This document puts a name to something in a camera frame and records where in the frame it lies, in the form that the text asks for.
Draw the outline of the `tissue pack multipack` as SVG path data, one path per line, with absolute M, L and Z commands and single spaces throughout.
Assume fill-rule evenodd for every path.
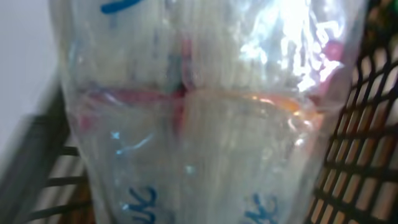
M 303 223 L 367 1 L 50 1 L 96 223 Z

